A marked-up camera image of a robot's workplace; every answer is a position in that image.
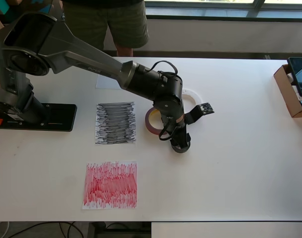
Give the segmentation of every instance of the leg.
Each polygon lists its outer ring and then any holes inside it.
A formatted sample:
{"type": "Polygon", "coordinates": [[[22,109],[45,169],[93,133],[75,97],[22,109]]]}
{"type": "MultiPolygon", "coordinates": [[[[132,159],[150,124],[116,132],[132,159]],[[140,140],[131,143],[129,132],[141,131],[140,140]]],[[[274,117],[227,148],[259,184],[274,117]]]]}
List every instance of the leg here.
{"type": "Polygon", "coordinates": [[[66,25],[73,35],[102,51],[108,26],[104,11],[65,1],[63,9],[66,25]]]}
{"type": "Polygon", "coordinates": [[[133,57],[133,49],[132,48],[127,48],[127,47],[122,47],[118,45],[116,42],[115,46],[117,48],[117,56],[122,56],[122,57],[133,57]]]}
{"type": "Polygon", "coordinates": [[[134,48],[149,39],[144,1],[132,6],[108,9],[108,25],[118,56],[133,56],[134,48]]]}

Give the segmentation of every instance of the red scribbles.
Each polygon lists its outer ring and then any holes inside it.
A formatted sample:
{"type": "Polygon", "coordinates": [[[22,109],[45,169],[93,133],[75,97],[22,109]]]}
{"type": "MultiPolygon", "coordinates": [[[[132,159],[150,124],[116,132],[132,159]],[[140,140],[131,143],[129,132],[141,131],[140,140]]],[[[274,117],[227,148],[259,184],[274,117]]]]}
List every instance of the red scribbles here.
{"type": "Polygon", "coordinates": [[[137,163],[87,164],[84,209],[135,208],[137,163]]]}

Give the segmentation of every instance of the black mounting plate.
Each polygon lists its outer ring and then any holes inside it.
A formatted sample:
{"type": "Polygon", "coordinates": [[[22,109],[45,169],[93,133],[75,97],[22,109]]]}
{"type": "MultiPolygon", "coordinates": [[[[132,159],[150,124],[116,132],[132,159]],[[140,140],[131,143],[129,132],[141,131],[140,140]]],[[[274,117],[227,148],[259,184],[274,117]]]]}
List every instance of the black mounting plate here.
{"type": "Polygon", "coordinates": [[[71,131],[74,125],[77,106],[75,104],[42,103],[49,110],[49,119],[40,124],[31,124],[14,120],[7,116],[3,118],[0,129],[12,130],[46,130],[71,131]]]}

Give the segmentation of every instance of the paper sheet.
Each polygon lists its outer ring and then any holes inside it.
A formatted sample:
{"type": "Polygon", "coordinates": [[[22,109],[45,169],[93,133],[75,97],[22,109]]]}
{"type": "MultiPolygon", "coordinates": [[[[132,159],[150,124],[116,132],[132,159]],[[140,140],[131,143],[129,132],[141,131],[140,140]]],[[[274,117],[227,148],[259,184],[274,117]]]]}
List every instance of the paper sheet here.
{"type": "Polygon", "coordinates": [[[121,89],[118,82],[115,79],[108,78],[102,75],[98,75],[96,88],[121,89]]]}
{"type": "Polygon", "coordinates": [[[87,164],[83,209],[136,206],[137,162],[87,164]]]}
{"type": "Polygon", "coordinates": [[[97,104],[95,144],[135,143],[134,107],[134,102],[97,104]]]}

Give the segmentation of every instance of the cable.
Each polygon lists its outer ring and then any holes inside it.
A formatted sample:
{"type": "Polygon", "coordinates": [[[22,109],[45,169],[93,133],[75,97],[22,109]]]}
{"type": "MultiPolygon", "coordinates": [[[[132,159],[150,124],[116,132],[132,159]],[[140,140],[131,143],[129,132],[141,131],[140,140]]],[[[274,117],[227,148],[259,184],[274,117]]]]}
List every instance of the cable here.
{"type": "Polygon", "coordinates": [[[72,222],[67,230],[67,238],[70,238],[70,229],[75,222],[72,222]]]}
{"type": "Polygon", "coordinates": [[[111,224],[109,224],[109,225],[106,227],[106,229],[107,229],[108,227],[110,227],[110,226],[112,226],[112,225],[116,225],[116,224],[122,225],[124,228],[129,229],[129,227],[127,227],[127,225],[125,225],[125,224],[123,224],[123,223],[120,223],[120,222],[111,223],[111,224]]]}
{"type": "Polygon", "coordinates": [[[4,238],[4,236],[7,234],[8,230],[9,230],[9,225],[10,225],[10,222],[8,222],[7,228],[6,228],[6,230],[5,230],[5,232],[3,233],[3,235],[2,235],[1,238],[4,238]]]}
{"type": "Polygon", "coordinates": [[[74,228],[79,232],[79,234],[81,235],[82,238],[84,238],[84,235],[83,235],[83,233],[81,232],[81,230],[78,229],[74,224],[69,223],[69,222],[41,222],[41,223],[35,224],[35,225],[33,225],[33,226],[30,226],[30,227],[28,227],[28,228],[26,228],[26,229],[24,229],[24,230],[22,230],[22,231],[20,231],[20,232],[17,232],[17,233],[15,233],[15,234],[9,236],[8,238],[12,238],[12,237],[14,237],[14,236],[16,236],[16,235],[18,235],[18,234],[20,234],[20,233],[23,233],[23,232],[25,232],[25,231],[27,231],[27,230],[33,228],[33,227],[36,227],[36,226],[39,226],[39,225],[43,225],[43,224],[51,224],[51,223],[65,223],[65,224],[69,224],[70,226],[74,227],[74,228]]]}
{"type": "Polygon", "coordinates": [[[164,63],[169,64],[169,65],[174,69],[174,73],[172,73],[172,72],[163,72],[163,73],[162,73],[163,75],[165,75],[165,76],[168,77],[168,78],[172,78],[172,77],[175,77],[175,76],[177,75],[177,73],[178,73],[177,68],[174,66],[174,64],[172,64],[171,62],[166,61],[166,60],[161,60],[161,61],[156,62],[156,63],[151,67],[151,69],[146,70],[146,73],[148,73],[148,72],[150,72],[151,70],[153,70],[153,69],[156,67],[156,65],[157,65],[158,63],[161,63],[161,62],[164,62],[164,63]]]}
{"type": "Polygon", "coordinates": [[[65,234],[64,234],[64,232],[63,232],[63,229],[62,229],[61,223],[59,222],[59,223],[58,223],[58,225],[60,226],[60,230],[61,230],[61,232],[62,232],[62,235],[64,236],[64,238],[66,238],[66,236],[65,236],[65,234]]]}
{"type": "Polygon", "coordinates": [[[166,138],[162,138],[162,136],[164,135],[164,133],[166,132],[166,130],[168,129],[168,127],[170,126],[170,124],[172,123],[172,121],[173,121],[173,120],[170,119],[170,120],[168,121],[168,123],[165,125],[165,127],[163,128],[163,130],[160,132],[160,134],[159,134],[159,139],[160,139],[161,141],[169,140],[169,139],[171,139],[171,138],[173,137],[173,135],[175,134],[175,131],[176,131],[177,126],[174,127],[174,129],[173,129],[173,131],[171,132],[170,136],[168,136],[168,137],[166,137],[166,138]]]}

